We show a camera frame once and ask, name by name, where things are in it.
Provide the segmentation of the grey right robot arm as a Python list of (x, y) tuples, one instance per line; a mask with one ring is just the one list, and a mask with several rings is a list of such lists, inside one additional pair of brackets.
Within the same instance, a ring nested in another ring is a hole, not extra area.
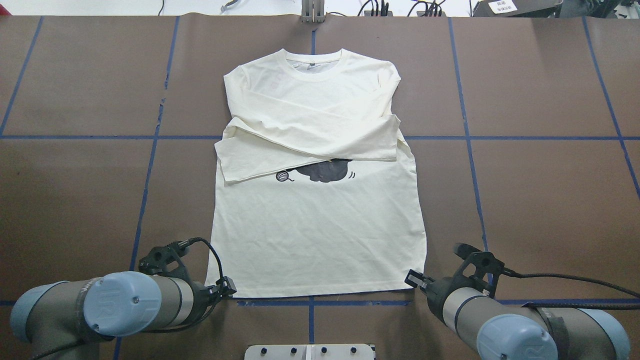
[(607, 304), (510, 307), (464, 276), (434, 279), (410, 269), (404, 282), (483, 360), (628, 360), (631, 341)]

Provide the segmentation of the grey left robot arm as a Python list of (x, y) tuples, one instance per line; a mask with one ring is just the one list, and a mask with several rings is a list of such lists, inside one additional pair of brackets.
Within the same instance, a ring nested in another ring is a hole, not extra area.
[(190, 330), (235, 292), (228, 276), (214, 285), (137, 271), (58, 281), (26, 291), (10, 328), (32, 345), (32, 360), (97, 360), (100, 344), (116, 338)]

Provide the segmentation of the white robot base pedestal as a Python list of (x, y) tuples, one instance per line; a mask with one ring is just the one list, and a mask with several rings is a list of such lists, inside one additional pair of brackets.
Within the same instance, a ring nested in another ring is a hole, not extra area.
[(245, 360), (376, 360), (374, 345), (345, 344), (256, 344), (247, 347)]

